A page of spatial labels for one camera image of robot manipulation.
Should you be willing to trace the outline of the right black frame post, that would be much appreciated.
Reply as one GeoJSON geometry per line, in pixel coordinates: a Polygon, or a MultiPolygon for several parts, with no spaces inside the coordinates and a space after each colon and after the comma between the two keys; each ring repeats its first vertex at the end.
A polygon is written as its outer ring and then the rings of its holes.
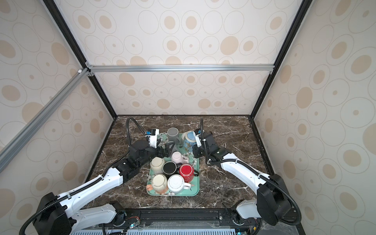
{"type": "Polygon", "coordinates": [[[274,81],[274,78],[276,77],[277,75],[277,72],[279,71],[286,55],[287,55],[287,52],[288,50],[290,49],[290,46],[296,36],[296,34],[298,33],[298,30],[312,4],[313,0],[303,0],[298,11],[297,11],[297,14],[294,18],[294,20],[292,21],[292,25],[287,33],[287,36],[282,44],[282,47],[278,53],[278,56],[276,58],[276,61],[274,63],[274,69],[273,71],[271,72],[271,74],[268,76],[262,90],[261,90],[261,93],[260,95],[258,96],[258,99],[256,101],[256,104],[253,108],[253,111],[252,113],[250,114],[250,118],[251,120],[254,120],[268,91],[269,91],[269,88],[271,87],[273,81],[274,81]]]}

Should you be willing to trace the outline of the black frame post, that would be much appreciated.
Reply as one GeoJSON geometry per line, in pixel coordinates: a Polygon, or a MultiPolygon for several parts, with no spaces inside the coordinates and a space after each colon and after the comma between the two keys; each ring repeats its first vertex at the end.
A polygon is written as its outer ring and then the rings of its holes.
{"type": "Polygon", "coordinates": [[[279,71],[286,55],[287,55],[287,52],[288,50],[290,49],[290,46],[296,36],[296,34],[298,33],[298,30],[312,4],[313,0],[303,0],[298,11],[297,11],[297,14],[294,18],[294,20],[292,21],[292,25],[287,33],[287,36],[282,44],[282,47],[278,53],[278,56],[276,58],[276,61],[274,63],[274,69],[273,71],[271,72],[271,74],[268,76],[262,90],[261,90],[261,93],[260,95],[258,96],[258,99],[256,101],[256,104],[253,108],[253,111],[252,113],[250,114],[250,118],[251,120],[254,120],[268,91],[269,91],[269,88],[271,87],[273,81],[274,81],[274,78],[276,77],[277,75],[277,72],[279,71]]]}
{"type": "Polygon", "coordinates": [[[98,79],[96,76],[91,72],[91,70],[88,67],[87,59],[84,56],[79,44],[77,43],[75,37],[73,36],[71,30],[69,29],[65,19],[63,18],[63,15],[60,13],[60,10],[58,9],[57,4],[55,1],[49,1],[49,0],[43,0],[44,5],[46,6],[48,12],[52,16],[53,20],[55,21],[56,25],[58,26],[60,32],[66,39],[70,49],[73,51],[75,57],[78,59],[79,64],[83,67],[89,70],[91,75],[89,75],[89,79],[94,86],[95,90],[97,91],[99,97],[101,98],[101,101],[103,102],[106,109],[109,111],[111,117],[113,119],[117,118],[117,114],[112,107],[112,105],[109,102],[109,99],[107,98],[107,95],[105,94],[102,86],[100,85],[98,79]]]}

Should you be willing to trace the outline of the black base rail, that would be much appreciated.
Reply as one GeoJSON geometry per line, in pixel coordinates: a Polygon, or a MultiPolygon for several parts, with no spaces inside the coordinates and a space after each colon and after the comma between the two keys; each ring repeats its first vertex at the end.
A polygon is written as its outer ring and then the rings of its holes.
{"type": "Polygon", "coordinates": [[[247,224],[259,228],[261,222],[275,226],[278,222],[298,225],[301,213],[296,209],[283,214],[272,211],[252,212],[250,216],[241,216],[234,207],[220,209],[124,209],[113,202],[101,207],[79,210],[66,215],[63,209],[57,209],[42,226],[42,234],[69,235],[76,230],[94,225],[109,224],[112,227],[130,228],[132,223],[151,225],[156,222],[217,222],[221,226],[242,227],[247,224]]]}

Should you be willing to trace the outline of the left black frame post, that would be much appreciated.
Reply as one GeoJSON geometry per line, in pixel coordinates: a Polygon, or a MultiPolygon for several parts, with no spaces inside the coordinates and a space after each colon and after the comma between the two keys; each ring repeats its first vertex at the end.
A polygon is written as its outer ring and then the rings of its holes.
{"type": "Polygon", "coordinates": [[[75,57],[78,59],[79,64],[83,67],[89,70],[91,75],[89,75],[89,79],[94,86],[95,90],[97,91],[99,97],[101,98],[101,101],[103,102],[106,109],[109,111],[111,117],[113,119],[117,118],[117,114],[112,107],[112,105],[109,102],[109,99],[107,98],[107,95],[105,94],[102,86],[100,85],[98,79],[96,76],[91,72],[91,70],[88,67],[87,59],[84,56],[79,44],[77,43],[75,37],[73,36],[71,30],[69,29],[65,19],[63,18],[63,15],[60,13],[60,10],[58,9],[57,4],[55,1],[49,1],[49,0],[43,0],[44,5],[46,6],[48,12],[52,16],[53,20],[55,21],[56,25],[58,26],[60,32],[66,39],[70,49],[73,51],[75,57]]]}

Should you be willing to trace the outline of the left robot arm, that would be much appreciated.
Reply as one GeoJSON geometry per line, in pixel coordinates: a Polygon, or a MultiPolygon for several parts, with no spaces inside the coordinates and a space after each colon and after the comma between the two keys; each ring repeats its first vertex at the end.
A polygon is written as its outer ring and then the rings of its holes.
{"type": "Polygon", "coordinates": [[[74,215],[82,207],[132,179],[139,174],[142,166],[153,159],[163,159],[172,153],[175,147],[174,141],[169,141],[161,147],[158,129],[142,131],[144,139],[132,142],[129,130],[131,121],[137,123],[132,117],[126,120],[128,151],[110,164],[102,174],[80,187],[59,195],[53,193],[45,195],[36,213],[21,226],[19,231],[21,235],[25,234],[30,224],[39,235],[69,235],[74,226],[79,224],[74,215]]]}

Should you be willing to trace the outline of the large white mug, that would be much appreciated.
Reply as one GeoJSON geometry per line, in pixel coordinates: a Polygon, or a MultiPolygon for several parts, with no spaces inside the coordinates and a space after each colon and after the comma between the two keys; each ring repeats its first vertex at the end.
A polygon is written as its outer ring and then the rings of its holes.
{"type": "Polygon", "coordinates": [[[170,192],[174,194],[179,194],[183,190],[190,190],[192,184],[186,183],[184,178],[179,174],[174,174],[169,177],[167,181],[167,186],[170,192]]]}

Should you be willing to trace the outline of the red mug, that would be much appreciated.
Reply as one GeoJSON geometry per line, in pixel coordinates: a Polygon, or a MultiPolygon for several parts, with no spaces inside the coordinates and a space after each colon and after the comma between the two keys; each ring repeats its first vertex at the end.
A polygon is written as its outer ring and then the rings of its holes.
{"type": "Polygon", "coordinates": [[[184,178],[186,183],[190,183],[194,177],[199,176],[199,172],[190,164],[183,164],[179,168],[179,174],[184,178]]]}

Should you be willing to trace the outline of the mint green floral tray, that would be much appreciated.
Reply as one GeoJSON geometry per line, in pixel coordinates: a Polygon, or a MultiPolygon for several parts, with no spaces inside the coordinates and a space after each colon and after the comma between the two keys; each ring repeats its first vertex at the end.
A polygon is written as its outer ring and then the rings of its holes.
{"type": "MultiPolygon", "coordinates": [[[[165,144],[167,142],[169,142],[168,139],[167,139],[167,132],[158,135],[158,140],[161,141],[159,146],[165,147],[165,144]]],[[[188,164],[192,165],[194,167],[194,169],[197,170],[200,173],[199,160],[194,158],[193,152],[186,152],[183,149],[183,141],[182,141],[181,145],[175,145],[175,152],[176,151],[179,151],[184,156],[189,157],[189,163],[188,164]]],[[[171,157],[165,157],[163,159],[165,160],[165,162],[171,161],[171,157]]],[[[183,165],[183,164],[177,164],[177,173],[176,174],[179,174],[179,168],[180,168],[181,165],[183,165]]],[[[155,176],[155,174],[153,174],[153,171],[150,170],[147,185],[149,185],[151,183],[151,180],[153,179],[154,176],[155,176]]],[[[200,189],[200,176],[194,177],[194,179],[190,182],[190,184],[192,184],[192,187],[191,187],[190,190],[183,190],[179,194],[174,194],[174,193],[170,192],[169,189],[165,194],[157,194],[154,191],[147,191],[147,192],[148,192],[149,195],[152,195],[152,196],[187,196],[187,197],[191,197],[191,196],[197,195],[198,192],[199,192],[199,189],[200,189]]]]}

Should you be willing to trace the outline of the black mug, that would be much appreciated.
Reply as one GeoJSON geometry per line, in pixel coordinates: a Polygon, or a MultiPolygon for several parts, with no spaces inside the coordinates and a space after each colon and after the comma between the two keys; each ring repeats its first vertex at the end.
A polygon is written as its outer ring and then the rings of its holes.
{"type": "Polygon", "coordinates": [[[162,170],[166,178],[169,179],[172,175],[177,173],[177,164],[173,161],[165,162],[162,170]]]}

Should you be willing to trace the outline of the left diagonal aluminium bar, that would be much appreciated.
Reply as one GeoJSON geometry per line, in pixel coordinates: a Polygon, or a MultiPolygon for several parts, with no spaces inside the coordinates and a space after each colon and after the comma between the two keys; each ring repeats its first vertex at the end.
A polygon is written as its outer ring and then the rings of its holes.
{"type": "Polygon", "coordinates": [[[82,68],[65,86],[44,106],[37,115],[1,151],[1,171],[9,165],[20,150],[29,142],[42,125],[65,101],[81,80],[88,76],[89,69],[82,68]]]}

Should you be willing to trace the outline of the cream beige mug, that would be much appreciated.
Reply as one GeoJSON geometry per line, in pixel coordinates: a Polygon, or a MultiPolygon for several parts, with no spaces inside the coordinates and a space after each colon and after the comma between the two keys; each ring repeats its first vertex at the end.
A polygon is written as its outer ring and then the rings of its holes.
{"type": "Polygon", "coordinates": [[[165,160],[160,157],[155,157],[150,162],[150,169],[153,171],[153,174],[163,174],[163,166],[165,164],[165,160]]]}

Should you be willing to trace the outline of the blue butterfly mug yellow inside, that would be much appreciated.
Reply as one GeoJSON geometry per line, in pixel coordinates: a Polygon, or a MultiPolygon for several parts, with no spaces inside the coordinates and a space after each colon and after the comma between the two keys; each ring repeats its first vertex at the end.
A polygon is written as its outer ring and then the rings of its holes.
{"type": "Polygon", "coordinates": [[[183,149],[186,152],[192,152],[193,146],[196,145],[195,132],[188,131],[182,134],[183,149]]]}

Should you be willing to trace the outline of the pale pink mug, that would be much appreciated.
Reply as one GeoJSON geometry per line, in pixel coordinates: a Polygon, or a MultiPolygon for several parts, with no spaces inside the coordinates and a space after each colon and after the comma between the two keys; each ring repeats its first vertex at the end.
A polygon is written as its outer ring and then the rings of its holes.
{"type": "Polygon", "coordinates": [[[188,164],[189,157],[184,156],[179,151],[173,152],[171,155],[171,161],[175,162],[176,164],[188,164]]]}

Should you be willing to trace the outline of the horizontal aluminium frame bar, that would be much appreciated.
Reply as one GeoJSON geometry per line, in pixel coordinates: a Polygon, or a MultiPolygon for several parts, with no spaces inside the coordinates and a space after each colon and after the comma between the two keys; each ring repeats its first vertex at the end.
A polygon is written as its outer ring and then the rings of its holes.
{"type": "Polygon", "coordinates": [[[92,72],[198,72],[198,71],[273,71],[273,64],[239,65],[144,65],[89,66],[92,72]]]}

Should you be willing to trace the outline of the tall dark grey mug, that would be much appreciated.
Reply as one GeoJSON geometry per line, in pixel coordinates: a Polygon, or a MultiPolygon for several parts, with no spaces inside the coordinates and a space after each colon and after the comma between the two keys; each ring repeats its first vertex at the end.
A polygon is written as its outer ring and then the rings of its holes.
{"type": "Polygon", "coordinates": [[[171,127],[167,130],[167,139],[169,142],[173,141],[176,145],[182,144],[182,140],[179,135],[179,130],[175,127],[171,127]]]}

